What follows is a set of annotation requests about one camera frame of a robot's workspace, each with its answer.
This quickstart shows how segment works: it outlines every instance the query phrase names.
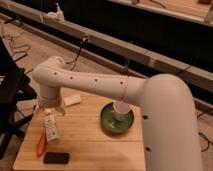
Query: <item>white cup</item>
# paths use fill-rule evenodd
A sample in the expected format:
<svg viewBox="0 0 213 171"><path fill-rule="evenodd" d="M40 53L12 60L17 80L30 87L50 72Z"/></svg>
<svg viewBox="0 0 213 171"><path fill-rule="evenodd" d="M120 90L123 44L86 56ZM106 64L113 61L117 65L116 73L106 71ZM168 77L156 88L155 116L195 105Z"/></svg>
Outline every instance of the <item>white cup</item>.
<svg viewBox="0 0 213 171"><path fill-rule="evenodd" d="M126 115L131 110L131 107L128 103L125 103L122 101L115 101L113 103L113 109L115 111L115 118L118 121L124 121L126 118Z"/></svg>

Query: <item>wooden table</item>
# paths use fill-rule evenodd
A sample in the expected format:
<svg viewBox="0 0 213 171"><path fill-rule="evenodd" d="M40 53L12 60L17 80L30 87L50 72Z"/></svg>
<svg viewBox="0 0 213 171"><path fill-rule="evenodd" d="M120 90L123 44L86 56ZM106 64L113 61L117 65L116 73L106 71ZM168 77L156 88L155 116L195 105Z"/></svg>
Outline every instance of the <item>wooden table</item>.
<svg viewBox="0 0 213 171"><path fill-rule="evenodd" d="M81 104L66 108L66 115L54 112L60 142L47 145L46 151L68 152L67 165L47 165L36 156L36 146L44 131L44 114L35 114L14 163L14 170L144 171L141 118L133 106L133 126L121 135L104 133L100 125L102 108L111 99L76 90L63 89L63 97L80 93Z"/></svg>

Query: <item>green plate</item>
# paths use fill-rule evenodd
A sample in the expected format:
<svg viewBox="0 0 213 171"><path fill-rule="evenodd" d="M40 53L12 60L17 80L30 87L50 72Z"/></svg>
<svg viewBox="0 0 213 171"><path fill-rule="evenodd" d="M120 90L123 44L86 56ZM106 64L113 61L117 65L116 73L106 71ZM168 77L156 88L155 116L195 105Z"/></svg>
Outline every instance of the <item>green plate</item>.
<svg viewBox="0 0 213 171"><path fill-rule="evenodd" d="M118 121L114 116L113 103L107 104L101 111L101 125L110 133L120 134L126 132L134 121L133 111L130 110L124 121Z"/></svg>

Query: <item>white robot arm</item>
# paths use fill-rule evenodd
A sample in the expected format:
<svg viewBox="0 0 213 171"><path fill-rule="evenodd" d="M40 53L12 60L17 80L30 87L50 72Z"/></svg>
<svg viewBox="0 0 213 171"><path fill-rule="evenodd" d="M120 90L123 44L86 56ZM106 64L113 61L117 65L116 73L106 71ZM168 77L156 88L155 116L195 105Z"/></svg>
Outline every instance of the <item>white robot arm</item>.
<svg viewBox="0 0 213 171"><path fill-rule="evenodd" d="M141 108L147 171L203 171L193 97L178 77L161 74L149 79L90 74L64 69L60 57L38 65L33 78L40 84L39 105L61 104L61 87L70 87Z"/></svg>

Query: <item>white bottle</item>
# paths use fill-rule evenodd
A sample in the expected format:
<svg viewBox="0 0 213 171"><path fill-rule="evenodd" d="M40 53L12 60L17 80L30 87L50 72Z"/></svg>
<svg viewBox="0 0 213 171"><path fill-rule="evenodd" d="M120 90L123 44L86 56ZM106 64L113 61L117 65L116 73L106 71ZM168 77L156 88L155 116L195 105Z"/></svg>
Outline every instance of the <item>white bottle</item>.
<svg viewBox="0 0 213 171"><path fill-rule="evenodd" d="M46 137L49 144L55 144L59 141L59 134L56 127L54 115L47 113L45 116Z"/></svg>
<svg viewBox="0 0 213 171"><path fill-rule="evenodd" d="M57 17L58 17L58 21L59 22L65 22L65 18L64 18L64 13L63 11L61 10L60 6L58 3L56 3L56 6L57 6Z"/></svg>

